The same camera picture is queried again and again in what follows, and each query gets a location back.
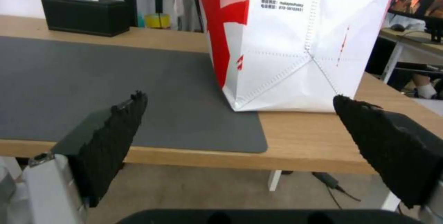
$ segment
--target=black tissue box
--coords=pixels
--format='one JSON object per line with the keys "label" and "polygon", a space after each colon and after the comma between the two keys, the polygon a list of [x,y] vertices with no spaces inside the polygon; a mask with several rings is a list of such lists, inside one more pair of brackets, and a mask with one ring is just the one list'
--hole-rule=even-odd
{"label": "black tissue box", "polygon": [[129,30],[129,7],[115,0],[42,0],[50,30],[115,36]]}

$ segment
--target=computer monitor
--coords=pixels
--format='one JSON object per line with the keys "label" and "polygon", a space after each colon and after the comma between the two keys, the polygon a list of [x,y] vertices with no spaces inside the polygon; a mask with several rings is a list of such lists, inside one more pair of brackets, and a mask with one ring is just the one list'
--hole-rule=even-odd
{"label": "computer monitor", "polygon": [[424,20],[432,41],[441,42],[443,0],[392,0],[388,12]]}

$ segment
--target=wooden desk edge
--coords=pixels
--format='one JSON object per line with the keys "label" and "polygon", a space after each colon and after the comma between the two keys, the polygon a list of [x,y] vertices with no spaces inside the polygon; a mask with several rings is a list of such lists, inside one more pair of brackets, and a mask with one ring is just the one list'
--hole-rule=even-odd
{"label": "wooden desk edge", "polygon": [[[2,156],[29,158],[49,151],[55,142],[0,139]],[[328,171],[375,174],[364,162],[308,158],[276,158],[264,153],[235,153],[200,150],[178,150],[132,146],[128,163],[179,165],[234,169],[282,169],[291,171]]]}

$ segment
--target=gray desk mat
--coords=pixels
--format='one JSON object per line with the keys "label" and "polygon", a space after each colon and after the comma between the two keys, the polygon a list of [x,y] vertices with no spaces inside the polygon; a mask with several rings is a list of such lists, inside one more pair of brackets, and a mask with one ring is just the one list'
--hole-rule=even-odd
{"label": "gray desk mat", "polygon": [[0,138],[58,141],[90,112],[148,95],[133,146],[259,153],[256,112],[231,110],[208,54],[0,36]]}

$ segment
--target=white desk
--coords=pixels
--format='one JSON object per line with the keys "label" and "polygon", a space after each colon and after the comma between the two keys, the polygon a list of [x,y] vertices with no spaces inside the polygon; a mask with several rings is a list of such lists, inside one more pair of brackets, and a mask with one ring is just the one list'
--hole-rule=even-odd
{"label": "white desk", "polygon": [[443,65],[443,45],[425,44],[411,39],[411,37],[422,37],[430,40],[431,35],[428,33],[414,31],[396,32],[391,29],[382,29],[378,36],[396,43],[394,51],[391,57],[389,57],[389,61],[381,75],[381,80],[384,83],[388,83],[399,61]]}

